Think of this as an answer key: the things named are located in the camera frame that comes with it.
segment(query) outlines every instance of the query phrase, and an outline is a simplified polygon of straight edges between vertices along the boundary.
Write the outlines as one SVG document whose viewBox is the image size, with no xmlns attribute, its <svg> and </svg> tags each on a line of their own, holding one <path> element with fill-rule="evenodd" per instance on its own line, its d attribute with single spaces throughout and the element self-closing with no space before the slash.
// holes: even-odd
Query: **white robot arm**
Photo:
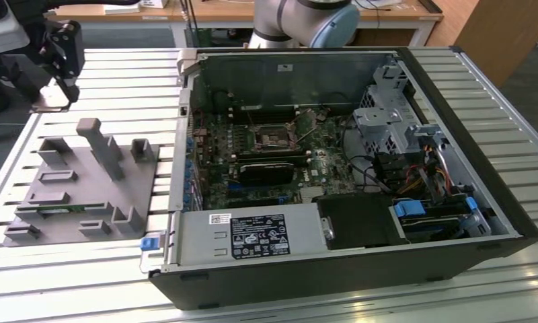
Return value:
<svg viewBox="0 0 538 323">
<path fill-rule="evenodd" d="M 255 1 L 249 48 L 342 47 L 358 20 L 350 0 Z"/>
</svg>

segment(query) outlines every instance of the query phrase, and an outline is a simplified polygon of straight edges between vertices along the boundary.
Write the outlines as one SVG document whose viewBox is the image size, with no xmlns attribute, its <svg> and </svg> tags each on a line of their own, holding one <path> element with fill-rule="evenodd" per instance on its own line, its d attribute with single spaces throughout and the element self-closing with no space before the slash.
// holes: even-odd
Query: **blue tab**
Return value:
<svg viewBox="0 0 538 323">
<path fill-rule="evenodd" d="M 423 215 L 427 212 L 423 210 L 422 203 L 418 200 L 399 201 L 397 205 L 394 205 L 394 210 L 397 212 L 398 217 L 413 216 L 413 215 Z"/>
<path fill-rule="evenodd" d="M 474 197 L 469 196 L 466 198 L 466 204 L 471 211 L 478 209 L 478 204 L 477 204 L 477 201 L 474 200 Z"/>
<path fill-rule="evenodd" d="M 398 204 L 394 205 L 394 212 L 397 214 L 397 217 L 405 216 L 405 209 Z"/>
<path fill-rule="evenodd" d="M 141 251 L 159 250 L 159 238 L 143 238 L 139 245 Z"/>
</svg>

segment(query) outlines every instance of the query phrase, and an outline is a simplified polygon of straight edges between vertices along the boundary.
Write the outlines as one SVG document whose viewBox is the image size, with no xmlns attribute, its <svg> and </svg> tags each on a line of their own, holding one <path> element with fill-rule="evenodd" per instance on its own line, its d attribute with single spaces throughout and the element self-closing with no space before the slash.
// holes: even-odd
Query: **black plastic cover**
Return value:
<svg viewBox="0 0 538 323">
<path fill-rule="evenodd" d="M 330 250 L 407 243 L 397 231 L 387 195 L 359 192 L 325 195 L 314 200 L 319 216 L 329 220 L 334 232 L 334 238 L 326 242 Z"/>
</svg>

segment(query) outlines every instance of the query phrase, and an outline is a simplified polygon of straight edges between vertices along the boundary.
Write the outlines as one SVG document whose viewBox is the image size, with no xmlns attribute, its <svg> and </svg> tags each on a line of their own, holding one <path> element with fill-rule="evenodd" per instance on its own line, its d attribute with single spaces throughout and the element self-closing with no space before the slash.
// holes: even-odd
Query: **gray plastic holder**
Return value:
<svg viewBox="0 0 538 323">
<path fill-rule="evenodd" d="M 90 147 L 70 148 L 62 138 L 43 140 L 37 152 L 43 163 L 6 228 L 5 246 L 143 235 L 158 146 L 146 139 L 118 146 L 99 126 L 97 119 L 79 120 L 77 132 Z"/>
</svg>

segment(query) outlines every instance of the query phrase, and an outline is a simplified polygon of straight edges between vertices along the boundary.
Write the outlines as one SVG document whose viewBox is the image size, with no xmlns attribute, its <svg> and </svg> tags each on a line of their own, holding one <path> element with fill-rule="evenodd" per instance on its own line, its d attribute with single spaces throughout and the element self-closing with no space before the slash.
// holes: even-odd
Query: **sticker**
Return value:
<svg viewBox="0 0 538 323">
<path fill-rule="evenodd" d="M 241 111 L 249 111 L 249 110 L 261 110 L 261 105 L 258 106 L 242 106 Z"/>
<path fill-rule="evenodd" d="M 282 214 L 238 217 L 231 222 L 231 255 L 249 259 L 290 254 Z"/>
<path fill-rule="evenodd" d="M 161 17 L 158 15 L 145 15 L 141 20 L 167 20 L 167 17 Z"/>
<path fill-rule="evenodd" d="M 293 64 L 281 64 L 277 65 L 278 72 L 293 72 Z"/>
<path fill-rule="evenodd" d="M 58 214 L 58 213 L 69 213 L 70 210 L 66 209 L 55 209 L 55 210 L 43 210 L 39 211 L 39 214 Z"/>
<path fill-rule="evenodd" d="M 209 214 L 209 224 L 229 224 L 230 213 Z"/>
</svg>

